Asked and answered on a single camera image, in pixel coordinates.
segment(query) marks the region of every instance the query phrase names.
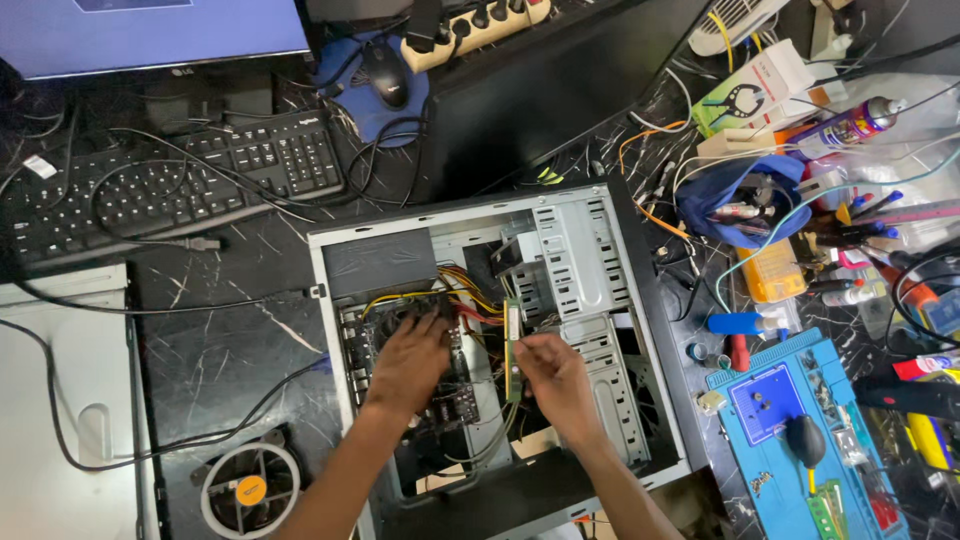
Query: hand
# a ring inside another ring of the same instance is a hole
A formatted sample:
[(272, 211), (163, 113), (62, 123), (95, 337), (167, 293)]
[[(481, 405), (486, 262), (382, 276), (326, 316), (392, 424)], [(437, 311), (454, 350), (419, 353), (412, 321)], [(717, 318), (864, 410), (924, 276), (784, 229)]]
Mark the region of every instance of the hand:
[(437, 381), (450, 367), (449, 323), (438, 311), (414, 324), (407, 317), (387, 340), (373, 367), (372, 382), (363, 408), (376, 407), (410, 422), (424, 410)]
[(539, 333), (515, 343), (514, 355), (540, 411), (575, 453), (607, 440), (579, 353), (555, 333)]

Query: black monitor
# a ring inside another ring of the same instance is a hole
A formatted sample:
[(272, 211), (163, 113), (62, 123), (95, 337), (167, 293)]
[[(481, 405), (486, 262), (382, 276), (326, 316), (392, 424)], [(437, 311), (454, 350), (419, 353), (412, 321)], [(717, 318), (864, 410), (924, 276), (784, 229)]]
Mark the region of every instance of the black monitor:
[(470, 58), (434, 82), (423, 172), (468, 197), (642, 99), (709, 0), (599, 1)]
[(294, 0), (0, 0), (27, 80), (307, 52)]

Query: keyboard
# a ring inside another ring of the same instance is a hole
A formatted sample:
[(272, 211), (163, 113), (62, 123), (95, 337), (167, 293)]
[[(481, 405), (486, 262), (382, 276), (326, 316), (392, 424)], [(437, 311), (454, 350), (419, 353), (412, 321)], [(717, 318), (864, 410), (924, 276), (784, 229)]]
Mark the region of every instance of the keyboard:
[[(74, 156), (69, 189), (52, 208), (63, 190), (62, 164), (53, 160), (57, 152), (49, 159), (41, 155), (58, 168), (56, 174), (43, 180), (24, 169), (8, 186), (0, 211), (8, 215), (5, 226), (13, 226), (14, 249), (26, 269), (55, 268), (137, 247), (103, 234), (93, 219), (123, 236), (164, 239), (203, 233), (273, 209), (196, 162), (188, 164), (184, 174), (175, 162), (183, 155), (172, 148), (139, 135), (130, 140), (132, 145), (123, 149)], [(202, 131), (167, 140), (211, 165), (242, 173), (280, 197), (309, 200), (345, 186), (317, 111), (245, 124), (233, 133)], [(106, 181), (99, 189), (97, 215), (90, 215), (93, 185), (110, 170), (135, 161), (147, 162)], [(163, 196), (181, 175), (176, 192)]]

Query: power strip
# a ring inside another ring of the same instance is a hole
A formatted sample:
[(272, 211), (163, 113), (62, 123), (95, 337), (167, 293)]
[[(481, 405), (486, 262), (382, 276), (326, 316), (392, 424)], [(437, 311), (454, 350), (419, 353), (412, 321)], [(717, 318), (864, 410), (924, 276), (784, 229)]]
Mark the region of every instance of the power strip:
[[(451, 29), (457, 21), (461, 19), (470, 25), (470, 34), (464, 37), (460, 43), (460, 47), (457, 49), (457, 56), (462, 56), (473, 49), (478, 49), (488, 43), (493, 43), (498, 39), (519, 32), (524, 28), (531, 27), (543, 21), (543, 19), (550, 14), (550, 0), (524, 0), (524, 3), (526, 4), (526, 9), (523, 13), (517, 13), (507, 8), (506, 20), (496, 20), (488, 14), (489, 23), (487, 28), (482, 30), (473, 26), (473, 23), (470, 22), (474, 12), (467, 12), (450, 19)], [(491, 10), (495, 4), (495, 2), (487, 4), (487, 10)], [(453, 53), (455, 39), (456, 36), (454, 36), (451, 31), (450, 42), (448, 44), (441, 45), (437, 43), (434, 45), (432, 52), (418, 53), (413, 47), (407, 45), (407, 39), (405, 37), (400, 44), (400, 54), (403, 55), (403, 59), (407, 61), (407, 64), (410, 65), (410, 69), (413, 70), (414, 73), (420, 73), (421, 71), (426, 71), (431, 67), (438, 66), (449, 60), (450, 54)]]

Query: green ram module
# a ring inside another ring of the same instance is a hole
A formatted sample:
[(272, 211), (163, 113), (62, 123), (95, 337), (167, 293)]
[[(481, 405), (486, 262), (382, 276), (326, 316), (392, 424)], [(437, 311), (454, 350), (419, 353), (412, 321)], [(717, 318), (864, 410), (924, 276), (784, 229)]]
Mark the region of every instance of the green ram module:
[(503, 301), (503, 367), (506, 372), (507, 403), (520, 401), (523, 394), (523, 380), (520, 377), (520, 366), (514, 359), (514, 343), (519, 341), (523, 334), (523, 316), (520, 314), (520, 302), (515, 298)]

